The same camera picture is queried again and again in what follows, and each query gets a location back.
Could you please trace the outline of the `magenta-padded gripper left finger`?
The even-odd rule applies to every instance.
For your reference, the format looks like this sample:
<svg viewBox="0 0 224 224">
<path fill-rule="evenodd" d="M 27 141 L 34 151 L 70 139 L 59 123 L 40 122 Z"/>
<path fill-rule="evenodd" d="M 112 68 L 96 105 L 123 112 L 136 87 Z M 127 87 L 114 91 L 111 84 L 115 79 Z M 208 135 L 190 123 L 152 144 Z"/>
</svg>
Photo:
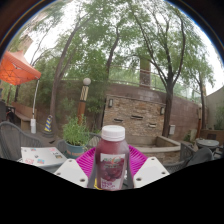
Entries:
<svg viewBox="0 0 224 224">
<path fill-rule="evenodd" d="M 94 167 L 95 149 L 92 148 L 77 159 L 67 159 L 54 174 L 84 188 L 96 187 Z"/>
</svg>

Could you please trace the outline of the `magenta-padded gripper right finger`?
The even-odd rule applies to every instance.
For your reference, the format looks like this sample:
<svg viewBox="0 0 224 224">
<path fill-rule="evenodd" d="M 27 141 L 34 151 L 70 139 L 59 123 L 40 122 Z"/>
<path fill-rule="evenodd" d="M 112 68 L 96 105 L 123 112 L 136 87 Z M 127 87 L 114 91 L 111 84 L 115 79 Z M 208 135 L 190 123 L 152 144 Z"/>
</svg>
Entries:
<svg viewBox="0 0 224 224">
<path fill-rule="evenodd" d="M 140 188 L 157 181 L 169 172 L 156 157 L 147 157 L 138 149 L 129 146 L 129 165 L 127 168 L 127 186 Z"/>
</svg>

